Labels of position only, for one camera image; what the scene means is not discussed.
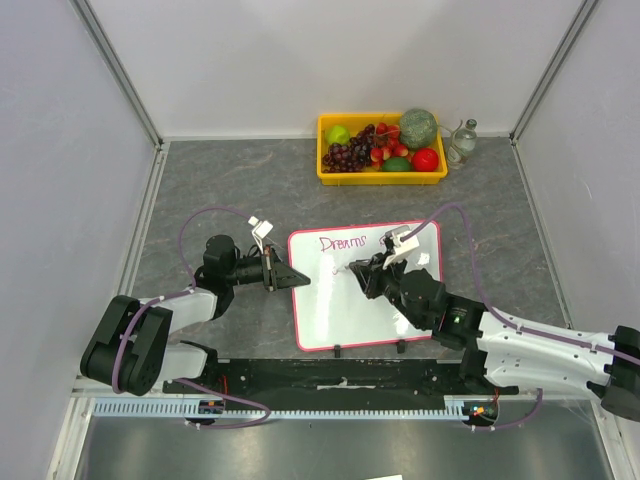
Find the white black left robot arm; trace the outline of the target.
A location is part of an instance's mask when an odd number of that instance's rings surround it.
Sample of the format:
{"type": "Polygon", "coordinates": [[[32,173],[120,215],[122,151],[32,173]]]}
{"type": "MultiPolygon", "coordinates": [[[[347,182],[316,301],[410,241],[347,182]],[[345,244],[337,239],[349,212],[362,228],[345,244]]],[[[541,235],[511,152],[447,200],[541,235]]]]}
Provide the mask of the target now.
{"type": "Polygon", "coordinates": [[[260,284],[275,292],[311,283],[284,263],[273,246],[253,246],[250,254],[243,255],[228,235],[207,240],[195,280],[194,287],[153,299],[115,296],[81,357],[81,374],[116,393],[136,396],[147,394],[158,381],[181,377],[196,392],[211,392],[220,371],[207,361],[207,349],[186,343],[167,353],[171,333],[220,318],[234,300],[237,286],[260,284]]]}

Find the pink framed whiteboard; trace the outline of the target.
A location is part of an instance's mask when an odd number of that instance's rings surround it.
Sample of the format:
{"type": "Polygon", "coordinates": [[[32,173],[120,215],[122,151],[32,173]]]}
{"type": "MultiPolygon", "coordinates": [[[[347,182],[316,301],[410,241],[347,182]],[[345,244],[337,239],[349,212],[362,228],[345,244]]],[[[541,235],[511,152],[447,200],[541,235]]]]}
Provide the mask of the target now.
{"type": "Polygon", "coordinates": [[[293,289],[296,342],[305,352],[428,339],[429,330],[413,327],[386,299],[368,299],[350,272],[336,267],[368,259],[385,250],[383,237],[401,225],[419,221],[363,224],[293,232],[289,264],[311,284],[293,289]]]}

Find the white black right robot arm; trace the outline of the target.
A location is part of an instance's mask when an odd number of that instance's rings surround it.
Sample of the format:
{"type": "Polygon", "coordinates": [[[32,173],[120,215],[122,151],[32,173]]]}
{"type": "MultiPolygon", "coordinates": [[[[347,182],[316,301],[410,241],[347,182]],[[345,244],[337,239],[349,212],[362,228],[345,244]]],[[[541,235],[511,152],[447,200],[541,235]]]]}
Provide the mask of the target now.
{"type": "Polygon", "coordinates": [[[385,255],[349,264],[368,299],[383,297],[409,324],[459,350],[458,381],[467,392],[487,387],[583,394],[609,413],[639,419],[639,332],[572,330],[510,316],[446,290],[426,270],[390,264],[385,255]]]}

